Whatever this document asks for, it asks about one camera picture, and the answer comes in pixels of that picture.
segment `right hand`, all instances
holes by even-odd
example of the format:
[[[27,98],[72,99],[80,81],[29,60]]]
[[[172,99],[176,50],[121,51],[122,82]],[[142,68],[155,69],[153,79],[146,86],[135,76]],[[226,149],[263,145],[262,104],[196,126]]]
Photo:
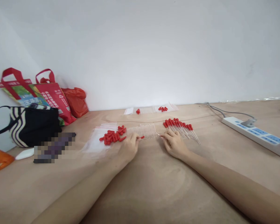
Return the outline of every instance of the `right hand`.
[[[161,138],[163,139],[167,152],[173,157],[182,160],[189,153],[178,131],[173,132],[169,129],[161,135]]]
[[[137,133],[129,134],[121,145],[118,153],[119,157],[124,159],[127,163],[132,161],[138,151],[138,145],[141,140]]]

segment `white power strip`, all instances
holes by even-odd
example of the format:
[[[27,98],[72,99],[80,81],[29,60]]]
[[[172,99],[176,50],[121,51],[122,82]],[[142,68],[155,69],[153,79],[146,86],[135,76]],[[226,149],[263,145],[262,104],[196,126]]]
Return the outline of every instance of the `white power strip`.
[[[280,138],[257,127],[248,128],[243,126],[241,124],[242,122],[242,120],[239,120],[235,117],[227,117],[223,118],[222,120],[222,123],[280,156]]]

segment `beige surface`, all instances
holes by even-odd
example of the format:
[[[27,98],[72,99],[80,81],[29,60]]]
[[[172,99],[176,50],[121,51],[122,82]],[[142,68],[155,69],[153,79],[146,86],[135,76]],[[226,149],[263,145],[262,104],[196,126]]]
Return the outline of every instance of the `beige surface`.
[[[214,104],[229,111],[254,115],[257,127],[280,137],[280,101]],[[163,114],[123,115],[124,110],[86,114],[64,131],[76,132],[76,159],[34,164],[15,161],[0,171],[0,223],[30,223],[55,199],[99,167],[101,161],[77,154],[92,129],[106,121],[132,127],[154,123],[163,132],[165,119],[192,123],[201,145],[186,144],[206,158],[223,164],[280,195],[280,157],[221,123],[208,107],[179,106]],[[234,114],[240,119],[244,115]],[[117,142],[111,149],[116,151]],[[17,154],[17,149],[10,151]],[[164,151],[159,139],[140,143],[135,159],[103,192],[82,223],[249,223],[192,169]]]

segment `black and white striped bag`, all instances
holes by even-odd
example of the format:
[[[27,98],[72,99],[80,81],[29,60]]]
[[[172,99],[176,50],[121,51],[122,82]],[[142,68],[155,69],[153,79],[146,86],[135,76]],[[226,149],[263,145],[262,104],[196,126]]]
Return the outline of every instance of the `black and white striped bag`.
[[[34,147],[48,141],[55,133],[61,132],[58,109],[41,110],[29,107],[8,107],[10,123],[0,130],[0,134],[10,131],[15,144],[19,147]]]

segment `forearm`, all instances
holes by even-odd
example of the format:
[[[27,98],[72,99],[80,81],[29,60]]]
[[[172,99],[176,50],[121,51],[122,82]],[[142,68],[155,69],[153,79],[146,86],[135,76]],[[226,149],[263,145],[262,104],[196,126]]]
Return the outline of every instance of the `forearm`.
[[[75,224],[87,214],[110,181],[127,165],[119,157],[110,159],[92,175],[51,204],[33,222],[33,224]]]
[[[183,161],[203,176],[251,220],[280,223],[280,196],[251,179],[193,152]]]

